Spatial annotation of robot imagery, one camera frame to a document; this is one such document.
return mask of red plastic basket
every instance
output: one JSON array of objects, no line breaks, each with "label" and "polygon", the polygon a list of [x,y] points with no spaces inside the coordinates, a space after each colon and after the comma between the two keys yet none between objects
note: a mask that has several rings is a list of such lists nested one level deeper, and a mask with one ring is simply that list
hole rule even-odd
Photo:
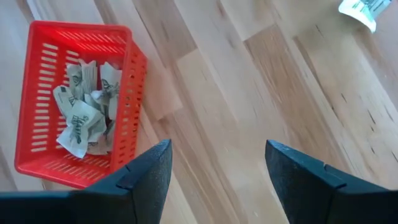
[{"label": "red plastic basket", "polygon": [[[56,142],[66,127],[52,90],[68,85],[66,67],[77,59],[122,68],[112,153],[78,159]],[[30,25],[16,145],[23,174],[87,187],[134,158],[146,57],[124,26],[34,21]]]}]

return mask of white object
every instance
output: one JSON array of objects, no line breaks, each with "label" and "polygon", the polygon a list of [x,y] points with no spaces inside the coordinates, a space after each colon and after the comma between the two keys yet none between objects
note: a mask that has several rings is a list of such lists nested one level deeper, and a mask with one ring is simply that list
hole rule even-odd
[{"label": "white object", "polygon": [[69,111],[72,110],[72,107],[76,102],[76,98],[72,95],[69,87],[64,85],[57,86],[52,93],[61,114],[64,118],[67,118]]},{"label": "white object", "polygon": [[344,0],[338,11],[351,16],[366,25],[372,33],[376,31],[376,21],[380,13],[392,0]]},{"label": "white object", "polygon": [[82,159],[88,149],[88,130],[101,118],[103,118],[101,112],[83,101],[76,100],[67,113],[68,127],[59,135],[57,142],[74,156]]},{"label": "white object", "polygon": [[105,117],[99,119],[89,130],[88,130],[88,142],[98,142],[100,137],[106,131]]},{"label": "white object", "polygon": [[109,106],[109,96],[104,90],[94,90],[90,95],[98,104]]},{"label": "white object", "polygon": [[81,66],[81,87],[84,94],[90,94],[97,89],[97,63],[92,61],[86,63],[84,60],[79,59]]},{"label": "white object", "polygon": [[85,102],[104,114],[104,106],[97,103],[90,94],[85,93]]},{"label": "white object", "polygon": [[109,97],[108,116],[111,120],[116,119],[116,112],[118,111],[119,89],[122,71],[117,70],[108,62],[100,67],[101,82],[103,91]]},{"label": "white object", "polygon": [[69,88],[73,96],[78,100],[84,100],[84,92],[81,87],[82,72],[80,65],[68,64],[67,75],[69,77]]}]

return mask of wood grain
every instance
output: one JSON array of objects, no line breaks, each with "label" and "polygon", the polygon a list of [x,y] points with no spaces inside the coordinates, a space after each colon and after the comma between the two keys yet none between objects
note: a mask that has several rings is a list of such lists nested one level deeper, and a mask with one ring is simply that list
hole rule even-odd
[{"label": "wood grain", "polygon": [[67,189],[13,168],[27,31],[45,19],[132,30],[149,60],[137,155],[163,138],[174,147],[164,224],[287,223],[265,165],[266,139],[398,189],[398,2],[375,34],[339,14],[339,3],[5,1],[0,162],[10,174],[0,181]]}]

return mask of crumpled paper money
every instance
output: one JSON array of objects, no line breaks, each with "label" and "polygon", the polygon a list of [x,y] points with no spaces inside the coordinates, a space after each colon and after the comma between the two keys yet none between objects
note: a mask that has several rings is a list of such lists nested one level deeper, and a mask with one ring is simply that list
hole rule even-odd
[{"label": "crumpled paper money", "polygon": [[61,144],[74,156],[82,159],[88,149],[89,129],[104,115],[81,100],[76,100],[70,111],[66,112],[67,128],[57,138]]},{"label": "crumpled paper money", "polygon": [[101,99],[109,98],[108,116],[111,120],[116,119],[118,111],[119,89],[122,71],[115,69],[108,62],[100,66],[101,82],[103,92]]},{"label": "crumpled paper money", "polygon": [[84,100],[84,92],[81,87],[82,72],[80,65],[67,65],[67,75],[69,77],[69,88],[73,96],[78,100]]}]

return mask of basket slot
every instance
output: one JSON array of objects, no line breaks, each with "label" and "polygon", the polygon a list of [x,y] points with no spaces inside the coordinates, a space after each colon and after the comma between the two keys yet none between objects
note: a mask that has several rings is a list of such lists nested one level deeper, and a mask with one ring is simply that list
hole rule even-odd
[{"label": "basket slot", "polygon": [[50,116],[35,116],[35,120],[49,120]]},{"label": "basket slot", "polygon": [[42,56],[41,59],[43,61],[45,61],[45,63],[56,63],[57,62],[56,58],[49,57],[48,55]]},{"label": "basket slot", "polygon": [[37,101],[49,101],[50,97],[47,96],[38,96],[36,97]]},{"label": "basket slot", "polygon": [[52,94],[52,92],[49,90],[37,90],[37,93],[39,95],[51,95]]},{"label": "basket slot", "polygon": [[78,63],[78,59],[75,58],[75,57],[67,56],[66,60],[67,60],[68,63],[74,63],[74,64]]},{"label": "basket slot", "polygon": [[48,134],[36,135],[32,136],[32,139],[45,139],[48,137]]},{"label": "basket slot", "polygon": [[35,110],[35,113],[37,113],[37,114],[47,114],[47,113],[49,113],[49,111],[48,110]]},{"label": "basket slot", "polygon": [[47,148],[46,147],[34,148],[34,149],[31,149],[30,151],[31,152],[41,152],[44,150],[47,150]]},{"label": "basket slot", "polygon": [[47,133],[49,131],[48,128],[35,128],[33,129],[33,133]]},{"label": "basket slot", "polygon": [[46,70],[55,70],[56,69],[55,65],[52,65],[49,63],[40,63],[40,66]]},{"label": "basket slot", "polygon": [[70,55],[75,56],[75,57],[79,57],[79,53],[71,51],[71,50],[67,50],[67,54],[70,54]]},{"label": "basket slot", "polygon": [[58,55],[56,52],[53,52],[53,51],[51,51],[49,49],[48,50],[42,50],[42,53],[45,54],[45,55],[53,56],[53,57],[56,57]]},{"label": "basket slot", "polygon": [[49,77],[39,77],[39,80],[44,81],[44,82],[54,82],[54,78],[49,78]]},{"label": "basket slot", "polygon": [[36,107],[49,107],[48,103],[36,103]]},{"label": "basket slot", "polygon": [[50,76],[55,76],[55,72],[52,71],[48,71],[48,70],[44,70],[44,69],[40,69],[39,73],[42,75],[50,75]]},{"label": "basket slot", "polygon": [[52,44],[43,43],[43,46],[52,50],[58,50],[58,47]]},{"label": "basket slot", "polygon": [[35,127],[42,127],[42,126],[48,126],[48,125],[49,125],[48,122],[37,122],[37,123],[33,124],[33,126],[35,126]]},{"label": "basket slot", "polygon": [[42,87],[42,88],[51,88],[52,87],[52,85],[47,84],[47,83],[39,83],[38,86]]},{"label": "basket slot", "polygon": [[32,146],[41,146],[41,145],[46,145],[47,141],[37,141],[37,142],[32,142]]}]

